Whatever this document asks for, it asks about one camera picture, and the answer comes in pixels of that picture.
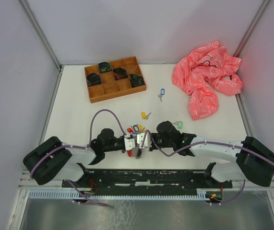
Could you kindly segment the red carabiner keyring with keys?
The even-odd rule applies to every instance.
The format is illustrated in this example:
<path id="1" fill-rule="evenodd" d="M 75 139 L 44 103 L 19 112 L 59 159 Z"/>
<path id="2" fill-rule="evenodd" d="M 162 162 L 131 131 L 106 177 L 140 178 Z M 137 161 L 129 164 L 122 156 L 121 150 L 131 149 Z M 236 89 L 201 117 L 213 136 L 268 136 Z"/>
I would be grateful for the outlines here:
<path id="1" fill-rule="evenodd" d="M 127 128 L 127 131 L 133 138 L 135 144 L 132 149 L 127 151 L 127 154 L 130 158 L 134 157 L 135 159 L 140 159 L 142 156 L 142 150 L 139 148 L 139 144 L 137 143 L 137 136 L 138 134 L 145 132 L 145 128 L 142 125 L 135 124 Z"/>

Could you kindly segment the key with yellow tag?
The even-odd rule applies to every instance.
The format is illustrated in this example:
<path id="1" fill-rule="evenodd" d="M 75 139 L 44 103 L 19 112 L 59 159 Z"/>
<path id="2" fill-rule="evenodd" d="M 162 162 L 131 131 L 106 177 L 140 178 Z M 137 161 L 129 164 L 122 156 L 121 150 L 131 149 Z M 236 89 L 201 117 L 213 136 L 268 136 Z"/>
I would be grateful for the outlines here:
<path id="1" fill-rule="evenodd" d="M 147 120 L 147 119 L 149 119 L 149 116 L 151 115 L 151 113 L 146 113 L 146 112 L 141 112 L 141 118 L 143 119 L 143 120 Z"/>

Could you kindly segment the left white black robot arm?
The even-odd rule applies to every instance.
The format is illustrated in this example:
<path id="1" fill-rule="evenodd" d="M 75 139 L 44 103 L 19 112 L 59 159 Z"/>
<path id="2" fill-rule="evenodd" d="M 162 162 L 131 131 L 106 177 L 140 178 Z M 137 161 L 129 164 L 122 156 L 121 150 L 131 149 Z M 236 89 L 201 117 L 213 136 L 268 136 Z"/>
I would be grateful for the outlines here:
<path id="1" fill-rule="evenodd" d="M 84 187 L 89 183 L 89 174 L 84 172 L 86 165 L 101 162 L 106 152 L 125 152 L 135 147 L 136 142 L 132 135 L 116 138 L 112 129 L 105 128 L 88 147 L 69 145 L 61 142 L 56 136 L 50 137 L 28 153 L 23 164 L 38 185 L 61 179 Z"/>

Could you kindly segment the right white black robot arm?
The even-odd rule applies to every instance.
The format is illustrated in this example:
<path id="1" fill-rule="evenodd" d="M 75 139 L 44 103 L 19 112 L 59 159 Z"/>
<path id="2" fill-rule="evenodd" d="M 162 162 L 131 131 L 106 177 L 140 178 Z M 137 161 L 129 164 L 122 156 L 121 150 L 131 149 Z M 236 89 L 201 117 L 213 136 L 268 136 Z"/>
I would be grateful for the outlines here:
<path id="1" fill-rule="evenodd" d="M 274 176 L 274 153 L 254 137 L 243 141 L 218 141 L 195 134 L 181 133 L 171 122 L 160 123 L 155 133 L 146 131 L 141 147 L 149 151 L 172 148 L 175 154 L 209 157 L 222 160 L 207 166 L 203 181 L 208 187 L 229 180 L 248 180 L 258 186 L 269 187 Z"/>

